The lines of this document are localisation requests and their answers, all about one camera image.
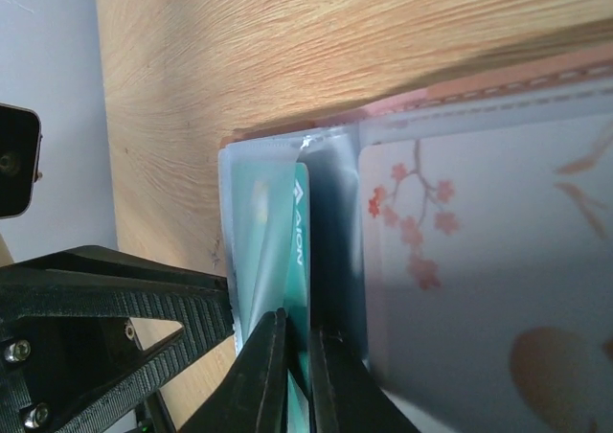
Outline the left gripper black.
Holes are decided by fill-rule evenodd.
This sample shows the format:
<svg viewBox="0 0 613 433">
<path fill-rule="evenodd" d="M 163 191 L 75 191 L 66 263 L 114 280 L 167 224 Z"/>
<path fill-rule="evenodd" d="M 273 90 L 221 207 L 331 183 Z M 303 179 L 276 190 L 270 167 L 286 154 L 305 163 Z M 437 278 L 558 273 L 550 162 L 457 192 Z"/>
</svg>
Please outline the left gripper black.
<svg viewBox="0 0 613 433">
<path fill-rule="evenodd" d="M 224 278 L 100 246 L 1 269 L 1 429 L 103 432 L 233 333 Z"/>
</svg>

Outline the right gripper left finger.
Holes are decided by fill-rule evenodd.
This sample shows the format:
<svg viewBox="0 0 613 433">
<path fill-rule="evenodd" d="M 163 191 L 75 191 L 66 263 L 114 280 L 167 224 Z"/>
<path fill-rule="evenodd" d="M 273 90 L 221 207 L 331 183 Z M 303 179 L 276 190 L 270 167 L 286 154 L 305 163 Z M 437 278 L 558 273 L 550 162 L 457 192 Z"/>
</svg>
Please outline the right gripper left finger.
<svg viewBox="0 0 613 433">
<path fill-rule="evenodd" d="M 266 312 L 211 396 L 182 432 L 285 432 L 287 316 Z"/>
</svg>

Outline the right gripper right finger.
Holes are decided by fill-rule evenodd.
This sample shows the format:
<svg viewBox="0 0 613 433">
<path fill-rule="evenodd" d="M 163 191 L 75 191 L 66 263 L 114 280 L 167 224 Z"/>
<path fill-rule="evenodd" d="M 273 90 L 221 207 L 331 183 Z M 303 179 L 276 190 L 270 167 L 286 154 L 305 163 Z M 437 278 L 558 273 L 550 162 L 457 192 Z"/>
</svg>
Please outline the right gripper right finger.
<svg viewBox="0 0 613 433">
<path fill-rule="evenodd" d="M 311 410 L 316 432 L 416 432 L 339 336 L 309 333 Z"/>
</svg>

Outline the teal credit card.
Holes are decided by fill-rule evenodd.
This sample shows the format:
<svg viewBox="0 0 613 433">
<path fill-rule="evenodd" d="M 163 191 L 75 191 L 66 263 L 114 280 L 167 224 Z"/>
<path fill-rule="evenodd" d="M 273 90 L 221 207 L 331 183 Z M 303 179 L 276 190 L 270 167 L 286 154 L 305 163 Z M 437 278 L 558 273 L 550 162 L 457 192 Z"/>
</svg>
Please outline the teal credit card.
<svg viewBox="0 0 613 433">
<path fill-rule="evenodd" d="M 308 432 L 310 215 L 307 166 L 249 160 L 231 168 L 232 260 L 242 347 L 267 311 L 284 308 L 296 355 L 288 373 L 289 432 Z"/>
</svg>

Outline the brown leather card holder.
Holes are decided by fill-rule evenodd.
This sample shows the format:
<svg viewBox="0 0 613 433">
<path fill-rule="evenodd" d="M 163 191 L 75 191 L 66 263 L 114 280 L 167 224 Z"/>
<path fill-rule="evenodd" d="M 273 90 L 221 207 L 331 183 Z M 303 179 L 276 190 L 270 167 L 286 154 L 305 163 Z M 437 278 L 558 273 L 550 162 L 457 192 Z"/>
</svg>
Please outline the brown leather card holder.
<svg viewBox="0 0 613 433">
<path fill-rule="evenodd" d="M 612 47 L 240 129 L 218 155 L 236 339 L 285 308 L 287 430 L 330 329 L 423 432 L 612 428 Z"/>
</svg>

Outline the white blossom credit card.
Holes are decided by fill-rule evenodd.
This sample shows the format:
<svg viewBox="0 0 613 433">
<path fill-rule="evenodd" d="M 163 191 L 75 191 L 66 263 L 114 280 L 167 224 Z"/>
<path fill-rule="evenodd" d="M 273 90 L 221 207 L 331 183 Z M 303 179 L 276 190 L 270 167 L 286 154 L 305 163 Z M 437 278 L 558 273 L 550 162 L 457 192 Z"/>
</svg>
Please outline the white blossom credit card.
<svg viewBox="0 0 613 433">
<path fill-rule="evenodd" d="M 612 118 L 365 148 L 369 364 L 459 432 L 612 428 Z"/>
</svg>

